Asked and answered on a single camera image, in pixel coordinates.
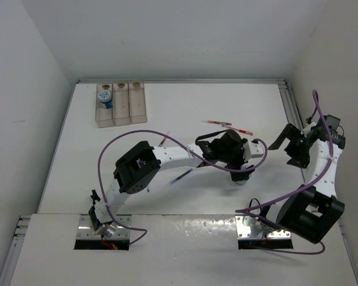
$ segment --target white table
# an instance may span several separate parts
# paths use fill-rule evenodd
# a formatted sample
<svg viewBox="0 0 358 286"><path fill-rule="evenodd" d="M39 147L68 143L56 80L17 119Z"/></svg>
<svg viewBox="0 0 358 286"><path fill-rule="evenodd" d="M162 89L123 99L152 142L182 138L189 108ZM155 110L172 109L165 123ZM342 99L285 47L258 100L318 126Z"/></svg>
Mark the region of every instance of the white table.
<svg viewBox="0 0 358 286"><path fill-rule="evenodd" d="M265 202L303 182L300 170L286 165L289 157L282 149L271 151L244 186L232 183L229 173L204 167L165 189L187 169L160 172L150 192L132 195L120 209L133 214L133 226L149 229L145 238L130 251L73 250L78 214L87 213L90 192L98 190L98 155L117 135L137 129L170 130L188 144L199 135L221 130L201 123L213 119L251 130L271 144L287 124L277 84L151 82L145 84L147 123L99 129L94 121L95 87L76 85L12 286L355 284L337 225L325 237L327 251L320 256L237 249L234 210L253 197ZM115 161L138 141L158 145L161 139L138 133L114 143L102 164L104 185L112 180ZM294 246L305 251L319 248L296 235Z"/></svg>

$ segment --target blue marker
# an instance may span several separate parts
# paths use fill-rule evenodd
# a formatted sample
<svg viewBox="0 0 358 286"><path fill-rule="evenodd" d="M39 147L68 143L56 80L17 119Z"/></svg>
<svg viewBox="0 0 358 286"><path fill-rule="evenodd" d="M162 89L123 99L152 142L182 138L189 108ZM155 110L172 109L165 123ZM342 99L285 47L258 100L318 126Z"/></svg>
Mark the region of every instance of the blue marker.
<svg viewBox="0 0 358 286"><path fill-rule="evenodd" d="M168 188L169 186L171 186L172 184L176 183L177 181L179 181L181 178L183 178L184 176L188 175L189 173L191 173L193 171L193 169L191 168L190 170L184 172L183 174L181 174L179 177L173 179L170 183L168 183L167 185L165 185L165 188Z"/></svg>

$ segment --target wall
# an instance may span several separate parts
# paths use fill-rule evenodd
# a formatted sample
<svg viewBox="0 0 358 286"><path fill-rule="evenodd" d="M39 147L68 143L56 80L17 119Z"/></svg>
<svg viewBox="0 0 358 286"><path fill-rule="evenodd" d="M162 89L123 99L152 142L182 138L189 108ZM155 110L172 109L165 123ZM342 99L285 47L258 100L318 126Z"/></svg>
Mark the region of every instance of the wall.
<svg viewBox="0 0 358 286"><path fill-rule="evenodd" d="M23 0L70 78L288 77L325 0Z"/></svg>
<svg viewBox="0 0 358 286"><path fill-rule="evenodd" d="M72 86L18 0L0 0L0 273L37 211Z"/></svg>
<svg viewBox="0 0 358 286"><path fill-rule="evenodd" d="M317 89L322 110L342 119L347 146L336 189L346 203L342 217L358 274L358 0L330 0L292 77L303 118L313 111Z"/></svg>

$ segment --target purple cable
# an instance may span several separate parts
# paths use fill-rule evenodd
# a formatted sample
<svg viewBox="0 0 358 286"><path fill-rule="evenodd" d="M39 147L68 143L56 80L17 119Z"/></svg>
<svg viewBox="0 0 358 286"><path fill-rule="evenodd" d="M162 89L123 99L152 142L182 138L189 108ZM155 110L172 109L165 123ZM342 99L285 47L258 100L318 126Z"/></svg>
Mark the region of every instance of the purple cable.
<svg viewBox="0 0 358 286"><path fill-rule="evenodd" d="M332 137L331 137L331 134L330 134L330 131L329 131L329 126L323 116L323 113L322 113L322 110L319 106L319 103L318 103L318 93L316 90L313 90L313 99L314 99L314 103L316 104L316 108L317 108L317 111L320 115L320 118L321 118L321 121L322 121L322 124L323 126L325 127L326 129L326 132L328 134L328 139L329 139L329 155L330 157L333 157L333 154L334 154L334 148L333 148L333 140L332 140ZM272 204L275 204L275 203L278 203L279 201L282 201L286 198L289 198L293 195L297 195L307 189L309 189L311 186L313 186L315 183L317 183L318 181L321 180L321 178L326 174L326 172L329 170L330 168L330 165L332 164L332 159L328 159L328 162L324 168L324 170L321 172L321 174L316 177L313 181L311 181L309 184L307 185L304 185L302 186L301 188L299 189L296 189L295 191L292 191L290 192L289 194L286 194L286 195L283 195L279 198L276 198L274 200L271 200L271 201L268 201L267 203L264 203L264 204L259 204L257 206L254 206L254 207L248 207L246 209L241 209L241 210L235 210L236 213L247 213L247 212L250 212L251 210L257 210L257 209L260 209L260 208L263 208L263 207L268 207L268 206L271 206Z"/></svg>
<svg viewBox="0 0 358 286"><path fill-rule="evenodd" d="M164 133L161 133L161 132L158 132L158 131L154 131L154 130L135 130L135 131L129 131L129 132L126 132L126 133L123 133L119 136L117 136L116 138L112 139L109 143L106 144L106 146L102 149L101 153L100 153L100 156L98 158L98 163L97 163L97 172L98 172L98 181L100 183L100 189L101 189L101 193L102 193L102 197L103 197L103 201L105 202L105 204L107 204L107 198L106 198L106 194L105 194L105 191L104 191L104 188L103 188L103 183L102 183L102 177L101 177L101 159L102 159L102 156L104 154L104 152L106 151L106 149L112 145L115 141L117 141L118 139L121 139L122 137L126 136L126 135L130 135L130 134L134 134L134 133L153 133L153 134L157 134L157 135L160 135L160 136L163 136L169 140L171 140L172 142L178 144L181 148L185 149L186 151L188 150L190 154L192 154L193 156L199 158L200 160L202 160L204 163L212 166L212 167L215 167L217 169L220 169L220 170L223 170L223 171L226 171L226 172L233 172L233 173L245 173L245 172L250 172L252 170L255 170L257 167L259 167L260 165L262 165L265 161L265 159L267 158L268 156L268 147L267 147L267 144L265 144L265 142L261 139L256 139L258 142L262 143L262 145L264 146L264 156L263 158L261 159L261 161L256 164L255 166L252 166L250 168L247 168L247 169L244 169L244 170L233 170L233 169L228 169L228 168L224 168L224 167L221 167L221 166L218 166L206 159L204 159L203 157L201 157L200 155L197 155L195 152L193 152L192 150L189 150L184 144L180 143L179 141L177 141L176 139L174 139L173 137L167 135L167 134L164 134ZM111 219L114 221L115 224L125 228L125 229L129 229L130 231L143 231L143 234L138 237L137 239L135 239L134 241L130 242L129 245L133 244L133 243L136 243L138 240L142 239L146 234L147 234L147 229L145 228L133 228L133 227L130 227L130 226L126 226L122 223L120 223L118 220L116 220L116 218L114 217L114 215L112 214L111 210L110 210L110 207L109 206L106 206L106 210L109 214L109 216L111 217Z"/></svg>
<svg viewBox="0 0 358 286"><path fill-rule="evenodd" d="M321 118L321 121L322 121L322 124L323 124L323 127L325 128L327 134L328 134L328 139L329 139L329 155L330 157L333 157L334 155L334 147L333 147L333 140L332 140L332 137L331 137L331 134L330 134L330 131L329 131L329 126L323 116L323 113L322 113L322 110L320 108L320 105L319 105L319 97L318 97L318 93L317 91L314 89L313 90L313 99L314 99L314 103L316 104L316 110L318 111L319 113L319 116ZM282 201L288 197L291 197L293 195L296 195L300 192L303 192L305 191L306 189L308 189L309 187L313 186L315 183L317 183L325 174L326 172L329 170L330 168L330 165L332 163L332 160L331 159L328 159L328 162L324 168L324 170L322 171L322 173L316 178L314 179L313 181L311 181L309 184L293 191L293 192L290 192L289 194L286 194L286 195L283 195L275 200L271 200L267 203L264 203L264 204L259 204L255 207L248 207L246 209L242 209L242 210L236 210L235 212L236 213L244 213L246 215L249 215L249 216L252 216L252 217L257 217L263 221L266 221L266 222L270 222L270 223L273 223L275 224L278 228L282 228L280 225L268 220L267 218L265 217L262 217L262 216L259 216L257 214L253 214L251 212L249 212L250 210L256 210L256 209L260 209L262 207L267 207L267 206L271 206L272 204L274 203L277 203L279 201ZM300 252L300 251L286 251L286 250L275 250L275 249L268 249L268 248L264 248L264 247L259 247L259 246L252 246L252 248L257 248L257 249L260 249L260 250L267 250L267 251L272 251L272 252L280 252L280 253L289 253L289 254L302 254L302 255L316 255L316 254L321 254L323 252L325 252L325 245L322 241L319 242L321 245L322 245L322 249L320 251L317 251L317 252Z"/></svg>

